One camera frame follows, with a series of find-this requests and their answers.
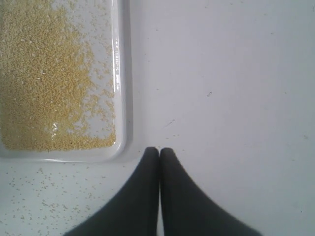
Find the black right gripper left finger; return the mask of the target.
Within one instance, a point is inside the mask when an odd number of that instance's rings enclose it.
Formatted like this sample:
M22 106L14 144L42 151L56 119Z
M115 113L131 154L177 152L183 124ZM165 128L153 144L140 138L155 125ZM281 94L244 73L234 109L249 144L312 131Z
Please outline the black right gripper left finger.
M159 203L159 152L148 147L125 185L68 236L155 236Z

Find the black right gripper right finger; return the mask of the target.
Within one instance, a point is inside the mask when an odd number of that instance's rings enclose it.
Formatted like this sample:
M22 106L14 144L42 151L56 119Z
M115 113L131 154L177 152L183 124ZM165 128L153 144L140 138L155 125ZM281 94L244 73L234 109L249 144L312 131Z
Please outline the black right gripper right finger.
M161 208L166 236L258 236L213 202L190 178L175 152L160 152Z

